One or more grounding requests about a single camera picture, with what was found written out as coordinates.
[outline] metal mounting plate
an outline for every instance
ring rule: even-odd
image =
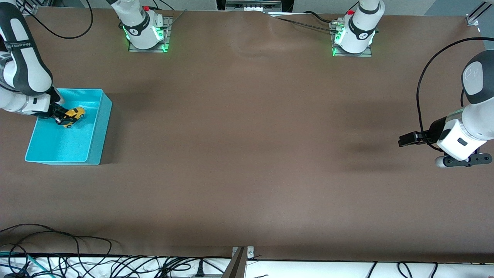
[[[232,256],[235,255],[235,252],[237,251],[239,247],[235,246],[233,247],[233,252]],[[247,258],[252,259],[254,257],[254,246],[247,246]]]

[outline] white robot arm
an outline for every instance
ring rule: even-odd
[[[65,125],[77,119],[60,106],[63,97],[52,86],[31,31],[12,0],[0,0],[0,36],[8,52],[0,51],[0,108],[9,112],[54,118]]]
[[[384,8],[384,2],[381,0],[360,0],[355,13],[346,14],[343,18],[343,29],[334,42],[348,53],[357,54],[366,50],[372,43]]]
[[[473,57],[463,70],[461,82],[470,104],[446,117],[437,141],[456,160],[467,159],[494,139],[494,50]]]
[[[424,132],[427,141],[436,143],[446,154],[436,159],[441,168],[492,162],[489,154],[478,149],[494,139],[494,50],[473,57],[463,69],[461,81],[470,104],[436,120]],[[403,135],[399,146],[424,144],[423,137],[420,132]]]
[[[106,0],[117,13],[128,40],[139,49],[149,49],[163,40],[159,32],[163,16],[144,10],[139,0]]]

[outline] white floor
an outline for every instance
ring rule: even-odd
[[[101,258],[82,258],[83,262],[98,263]],[[104,259],[103,263],[115,260],[115,258]],[[136,261],[131,266],[133,268],[145,262],[148,258]],[[160,265],[165,259],[159,259]],[[25,263],[25,258],[13,258],[12,265],[22,267]],[[47,258],[36,259],[42,268],[48,269]],[[225,269],[228,265],[229,259],[207,259],[210,263],[218,266],[221,269]],[[58,259],[51,258],[52,266],[58,266]],[[69,263],[74,264],[79,262],[77,257],[71,258]],[[0,264],[8,264],[7,258],[0,258]],[[110,269],[113,262],[100,265],[91,271],[91,274],[96,278],[109,278]],[[407,263],[410,271],[415,278],[429,278],[431,276],[434,264],[425,263]],[[198,261],[191,263],[191,269],[183,272],[173,272],[173,277],[191,277],[197,272]],[[249,261],[247,263],[246,278],[258,278],[264,275],[267,278],[365,278],[372,266],[372,263],[363,262],[287,262],[287,261]],[[80,270],[83,274],[85,271],[81,268],[81,265],[74,266]],[[86,265],[86,269],[91,268],[91,265]],[[28,268],[28,272],[33,274],[43,271],[39,266],[34,263]],[[158,269],[159,265],[156,260],[145,264],[140,268],[141,271],[149,271]],[[128,269],[124,269],[117,275],[123,277],[130,272]],[[218,270],[204,264],[204,272],[206,274],[219,273]],[[6,275],[11,273],[9,268],[0,267],[0,275]],[[140,278],[152,278],[156,272],[149,274],[140,274]],[[472,264],[439,264],[434,278],[488,278],[494,276],[493,265],[472,265]],[[49,278],[57,278],[57,276],[51,277],[49,275],[43,276]],[[70,270],[67,274],[69,278],[77,278],[78,275],[75,271]],[[372,278],[401,278],[402,276],[397,270],[396,263],[378,263],[375,267]]]

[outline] turquoise plastic bin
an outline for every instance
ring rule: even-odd
[[[84,118],[72,128],[37,119],[25,160],[48,165],[98,165],[105,144],[112,102],[101,89],[58,89],[67,109],[82,107]]]

